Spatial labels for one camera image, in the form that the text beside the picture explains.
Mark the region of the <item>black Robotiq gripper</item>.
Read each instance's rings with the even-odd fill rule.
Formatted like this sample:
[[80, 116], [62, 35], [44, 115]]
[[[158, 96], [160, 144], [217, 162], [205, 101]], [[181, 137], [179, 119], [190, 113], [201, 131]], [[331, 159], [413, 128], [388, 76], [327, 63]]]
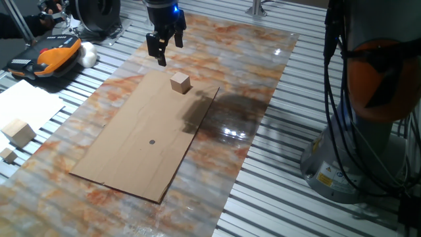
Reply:
[[186, 20], [184, 11], [178, 6], [178, 0], [144, 0], [149, 20], [154, 31], [146, 35], [147, 49], [160, 66], [166, 66], [165, 49], [168, 40], [160, 37], [174, 35], [175, 46], [182, 48]]

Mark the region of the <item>person's hand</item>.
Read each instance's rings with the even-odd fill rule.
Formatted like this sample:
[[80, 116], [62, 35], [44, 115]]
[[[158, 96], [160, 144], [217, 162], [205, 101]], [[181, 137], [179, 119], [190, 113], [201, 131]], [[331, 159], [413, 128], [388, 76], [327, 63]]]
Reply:
[[41, 0], [37, 4], [40, 19], [48, 26], [54, 26], [65, 20], [65, 3], [62, 0]]

